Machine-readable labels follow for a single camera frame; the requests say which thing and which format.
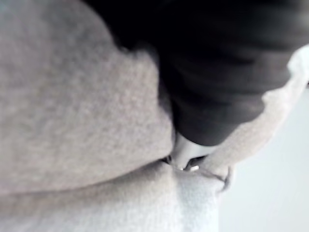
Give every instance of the white wall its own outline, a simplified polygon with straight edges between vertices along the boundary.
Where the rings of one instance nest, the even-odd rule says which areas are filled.
[[[309,232],[309,89],[276,137],[237,166],[220,232]]]

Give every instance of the dark sleeve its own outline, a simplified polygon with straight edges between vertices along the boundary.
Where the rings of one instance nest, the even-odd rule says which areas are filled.
[[[286,84],[288,60],[309,41],[306,0],[213,2],[171,4],[148,37],[176,129],[200,145],[217,145],[257,118],[263,94]]]

